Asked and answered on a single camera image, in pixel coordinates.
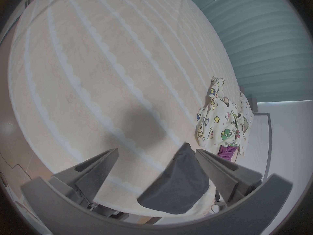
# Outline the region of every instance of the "cartoon print shirt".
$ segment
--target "cartoon print shirt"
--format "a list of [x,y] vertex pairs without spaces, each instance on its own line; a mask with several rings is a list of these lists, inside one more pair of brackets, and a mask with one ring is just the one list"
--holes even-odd
[[238,119],[238,107],[223,95],[223,78],[213,77],[209,90],[210,103],[197,114],[197,137],[201,147],[217,154],[219,147],[239,146],[243,135],[243,118]]

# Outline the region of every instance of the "gray trim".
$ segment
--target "gray trim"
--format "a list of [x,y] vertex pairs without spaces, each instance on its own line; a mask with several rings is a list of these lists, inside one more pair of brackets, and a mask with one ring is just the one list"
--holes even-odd
[[272,124],[271,124],[271,116],[269,113],[255,113],[255,116],[267,116],[268,118],[268,155],[267,155],[267,163],[266,168],[264,172],[264,179],[267,179],[268,177],[268,171],[269,171],[269,165],[271,163],[271,157],[272,157]]

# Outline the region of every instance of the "folded dark gray fabric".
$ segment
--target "folded dark gray fabric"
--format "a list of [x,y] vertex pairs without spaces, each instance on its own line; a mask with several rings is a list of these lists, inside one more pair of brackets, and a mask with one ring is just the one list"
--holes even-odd
[[181,214],[188,211],[208,189],[208,176],[190,144],[184,143],[162,175],[137,201],[149,209]]

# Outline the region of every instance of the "mattress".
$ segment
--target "mattress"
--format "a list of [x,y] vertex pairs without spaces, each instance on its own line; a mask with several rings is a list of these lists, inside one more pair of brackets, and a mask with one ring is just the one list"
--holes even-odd
[[[240,106],[228,55],[191,0],[35,0],[21,15],[8,67],[22,132],[53,172],[118,148],[95,202],[173,216],[136,199],[195,137],[212,77]],[[185,214],[207,213],[215,188]]]

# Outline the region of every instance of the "teal curtain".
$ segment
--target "teal curtain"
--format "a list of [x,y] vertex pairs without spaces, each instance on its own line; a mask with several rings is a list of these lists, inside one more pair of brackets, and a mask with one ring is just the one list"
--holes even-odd
[[192,1],[219,35],[248,97],[313,99],[311,36],[288,0]]

